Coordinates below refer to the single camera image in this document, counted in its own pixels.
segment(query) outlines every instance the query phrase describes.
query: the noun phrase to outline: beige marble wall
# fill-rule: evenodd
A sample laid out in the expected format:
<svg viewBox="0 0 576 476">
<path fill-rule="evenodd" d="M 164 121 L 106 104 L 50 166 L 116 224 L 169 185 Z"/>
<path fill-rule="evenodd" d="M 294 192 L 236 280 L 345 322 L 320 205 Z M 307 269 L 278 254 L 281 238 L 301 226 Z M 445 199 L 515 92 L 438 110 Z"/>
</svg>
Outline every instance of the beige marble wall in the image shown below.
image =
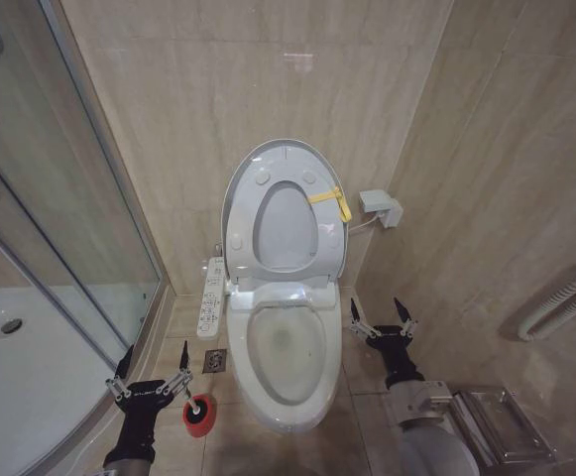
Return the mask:
<svg viewBox="0 0 576 476">
<path fill-rule="evenodd" d="M 357 280 L 370 321 L 399 297 L 428 378 L 507 385 L 576 457 L 576 319 L 515 340 L 576 273 L 576 1 L 455 1 L 389 191 L 403 221 Z"/>
<path fill-rule="evenodd" d="M 62 0 L 178 294 L 201 291 L 223 193 L 293 137 L 358 191 L 391 180 L 451 0 Z M 352 285 L 370 233 L 352 237 Z"/>
</svg>

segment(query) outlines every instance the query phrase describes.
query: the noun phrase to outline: white hose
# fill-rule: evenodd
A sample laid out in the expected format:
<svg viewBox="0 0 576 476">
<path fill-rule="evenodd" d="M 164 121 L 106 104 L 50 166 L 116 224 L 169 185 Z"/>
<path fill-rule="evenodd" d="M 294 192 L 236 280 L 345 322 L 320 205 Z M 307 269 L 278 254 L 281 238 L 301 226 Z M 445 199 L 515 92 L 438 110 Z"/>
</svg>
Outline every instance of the white hose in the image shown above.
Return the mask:
<svg viewBox="0 0 576 476">
<path fill-rule="evenodd" d="M 530 332 L 544 317 L 559 308 L 570 298 L 574 299 L 567 303 L 557 315 L 553 316 L 537 331 Z M 518 327 L 518 337 L 525 341 L 545 338 L 575 315 L 576 279 L 546 299 L 532 314 L 526 317 Z"/>
</svg>

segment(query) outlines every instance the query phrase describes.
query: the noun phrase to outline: red plunger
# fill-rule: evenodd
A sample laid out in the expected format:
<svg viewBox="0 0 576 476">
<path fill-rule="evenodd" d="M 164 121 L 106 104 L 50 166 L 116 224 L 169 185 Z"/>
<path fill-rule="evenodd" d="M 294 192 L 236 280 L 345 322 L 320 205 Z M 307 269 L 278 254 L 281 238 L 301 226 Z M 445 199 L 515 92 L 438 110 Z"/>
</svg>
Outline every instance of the red plunger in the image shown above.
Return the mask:
<svg viewBox="0 0 576 476">
<path fill-rule="evenodd" d="M 201 438 L 215 425 L 217 405 L 210 394 L 191 396 L 184 405 L 182 419 L 191 436 Z"/>
</svg>

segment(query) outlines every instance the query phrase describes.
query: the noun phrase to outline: white toilet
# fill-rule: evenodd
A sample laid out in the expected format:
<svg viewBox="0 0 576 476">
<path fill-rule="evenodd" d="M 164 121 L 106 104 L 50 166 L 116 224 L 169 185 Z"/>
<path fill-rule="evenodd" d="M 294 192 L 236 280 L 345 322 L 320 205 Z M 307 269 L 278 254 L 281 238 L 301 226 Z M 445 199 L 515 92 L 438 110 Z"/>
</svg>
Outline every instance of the white toilet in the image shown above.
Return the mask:
<svg viewBox="0 0 576 476">
<path fill-rule="evenodd" d="M 313 428 L 334 399 L 345 205 L 327 161 L 294 140 L 259 146 L 228 185 L 221 226 L 230 354 L 244 400 L 276 431 Z"/>
</svg>

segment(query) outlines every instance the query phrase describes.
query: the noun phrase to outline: shower enclosure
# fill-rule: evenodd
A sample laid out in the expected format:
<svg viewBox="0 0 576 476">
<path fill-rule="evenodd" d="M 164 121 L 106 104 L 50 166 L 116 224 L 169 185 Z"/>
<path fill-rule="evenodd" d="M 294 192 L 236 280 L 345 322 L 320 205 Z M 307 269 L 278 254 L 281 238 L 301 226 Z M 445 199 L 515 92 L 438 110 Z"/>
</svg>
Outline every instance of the shower enclosure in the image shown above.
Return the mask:
<svg viewBox="0 0 576 476">
<path fill-rule="evenodd" d="M 53 14 L 50 1 L 0 0 L 0 475 L 8 476 L 42 460 L 100 401 L 162 282 Z"/>
</svg>

